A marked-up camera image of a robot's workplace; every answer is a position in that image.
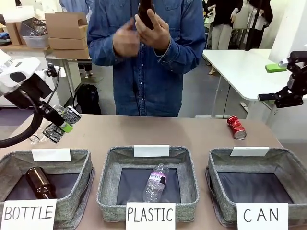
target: man's left hand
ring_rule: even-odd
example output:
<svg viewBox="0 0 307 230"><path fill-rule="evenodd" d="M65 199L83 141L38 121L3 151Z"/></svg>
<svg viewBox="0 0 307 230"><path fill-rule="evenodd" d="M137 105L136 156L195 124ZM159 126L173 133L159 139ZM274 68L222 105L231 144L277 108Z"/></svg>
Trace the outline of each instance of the man's left hand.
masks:
<svg viewBox="0 0 307 230"><path fill-rule="evenodd" d="M149 9L147 14L153 23L153 30L149 29L137 14L135 15L135 26L139 32L140 40L160 52L166 52L171 39L168 24L152 9Z"/></svg>

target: black backpack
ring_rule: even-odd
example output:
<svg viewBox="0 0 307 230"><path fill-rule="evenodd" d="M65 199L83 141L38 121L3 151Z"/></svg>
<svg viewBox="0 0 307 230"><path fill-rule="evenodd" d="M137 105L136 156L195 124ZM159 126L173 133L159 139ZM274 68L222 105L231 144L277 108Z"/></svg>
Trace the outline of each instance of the black backpack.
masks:
<svg viewBox="0 0 307 230"><path fill-rule="evenodd" d="M94 85L81 85L73 98L72 104L74 109L79 106L82 114L101 114L98 90Z"/></svg>

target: soda can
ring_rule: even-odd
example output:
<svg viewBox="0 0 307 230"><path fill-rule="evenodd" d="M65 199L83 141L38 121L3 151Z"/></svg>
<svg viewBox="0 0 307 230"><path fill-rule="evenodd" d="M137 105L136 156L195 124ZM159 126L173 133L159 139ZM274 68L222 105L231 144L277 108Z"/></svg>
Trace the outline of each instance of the soda can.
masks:
<svg viewBox="0 0 307 230"><path fill-rule="evenodd" d="M227 123L231 128L231 131L236 140L244 140L246 137L246 131L243 128L241 122L236 116L231 116L227 119Z"/></svg>

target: black mesh basket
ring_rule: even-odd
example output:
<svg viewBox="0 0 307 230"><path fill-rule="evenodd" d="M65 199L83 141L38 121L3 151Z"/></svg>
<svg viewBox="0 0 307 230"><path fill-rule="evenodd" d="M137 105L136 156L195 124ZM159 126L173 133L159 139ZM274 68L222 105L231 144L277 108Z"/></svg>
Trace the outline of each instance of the black mesh basket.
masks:
<svg viewBox="0 0 307 230"><path fill-rule="evenodd" d="M36 37L47 34L46 24L37 18L30 18L22 21L21 35L25 37Z"/></svg>

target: brown glass bottle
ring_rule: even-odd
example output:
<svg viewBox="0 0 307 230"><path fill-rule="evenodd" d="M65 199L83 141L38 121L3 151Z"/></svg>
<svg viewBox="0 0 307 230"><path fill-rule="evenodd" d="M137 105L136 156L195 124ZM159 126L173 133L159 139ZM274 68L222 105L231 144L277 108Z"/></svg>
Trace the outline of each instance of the brown glass bottle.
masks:
<svg viewBox="0 0 307 230"><path fill-rule="evenodd" d="M150 18L148 17L147 10L152 9L154 12L154 5L152 0L141 0L139 4L139 17L142 22L151 30L153 30L154 25Z"/></svg>
<svg viewBox="0 0 307 230"><path fill-rule="evenodd" d="M27 182L37 199L56 199L55 186L41 167L33 167L25 173Z"/></svg>

